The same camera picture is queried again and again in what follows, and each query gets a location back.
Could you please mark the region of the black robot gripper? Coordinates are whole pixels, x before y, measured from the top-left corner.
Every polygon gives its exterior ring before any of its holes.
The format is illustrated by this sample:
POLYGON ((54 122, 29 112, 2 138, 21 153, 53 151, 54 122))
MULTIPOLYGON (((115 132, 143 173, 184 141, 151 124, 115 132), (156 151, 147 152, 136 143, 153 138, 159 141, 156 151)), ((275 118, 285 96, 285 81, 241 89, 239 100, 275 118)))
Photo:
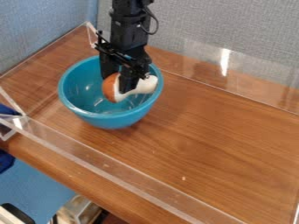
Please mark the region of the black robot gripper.
POLYGON ((139 80, 149 73, 151 57, 145 52, 151 26, 149 17, 127 17, 111 22, 107 43, 97 44, 101 78, 105 79, 120 68, 119 92, 136 89, 139 80))

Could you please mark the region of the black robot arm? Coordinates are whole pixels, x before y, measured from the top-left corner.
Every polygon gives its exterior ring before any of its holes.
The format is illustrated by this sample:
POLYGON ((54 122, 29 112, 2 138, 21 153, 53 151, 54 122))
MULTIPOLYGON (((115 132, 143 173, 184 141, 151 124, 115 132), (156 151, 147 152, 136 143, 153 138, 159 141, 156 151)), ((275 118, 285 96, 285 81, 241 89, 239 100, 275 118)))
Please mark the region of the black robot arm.
POLYGON ((120 94, 136 88, 137 82, 149 72, 152 59, 145 52, 151 31, 151 19, 159 23, 148 5, 155 0, 112 0, 109 10, 109 40, 97 31, 95 49, 99 51, 100 74, 105 80, 117 74, 117 91, 120 94))

